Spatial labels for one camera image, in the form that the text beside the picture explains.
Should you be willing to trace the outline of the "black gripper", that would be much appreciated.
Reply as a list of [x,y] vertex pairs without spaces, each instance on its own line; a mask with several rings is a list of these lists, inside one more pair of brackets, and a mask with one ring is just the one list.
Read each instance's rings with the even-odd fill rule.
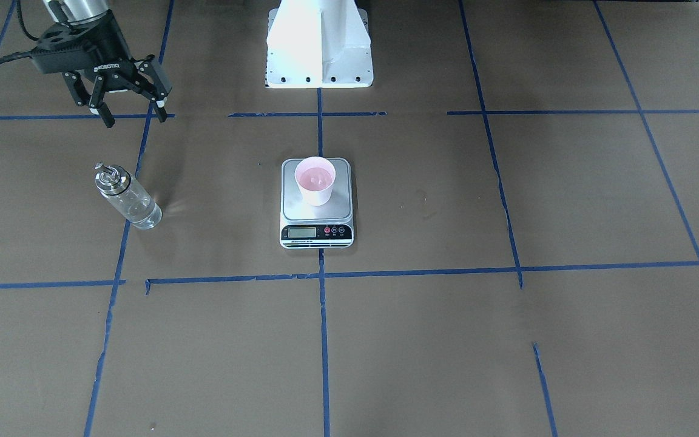
[[[103,12],[93,20],[72,22],[62,37],[61,58],[64,82],[78,107],[88,107],[99,116],[105,127],[115,124],[104,102],[106,92],[131,90],[154,102],[159,122],[166,122],[166,100],[172,91],[166,70],[155,57],[137,60],[113,12]],[[81,75],[92,80],[89,92]]]

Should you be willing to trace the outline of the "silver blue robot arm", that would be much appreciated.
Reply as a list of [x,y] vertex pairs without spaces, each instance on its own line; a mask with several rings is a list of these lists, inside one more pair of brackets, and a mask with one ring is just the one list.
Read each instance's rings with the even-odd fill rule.
[[32,61],[44,74],[58,73],[78,107],[88,107],[105,127],[115,124],[104,102],[109,92],[131,91],[167,120],[172,84],[155,55],[136,59],[106,1],[45,1],[53,25],[37,39]]

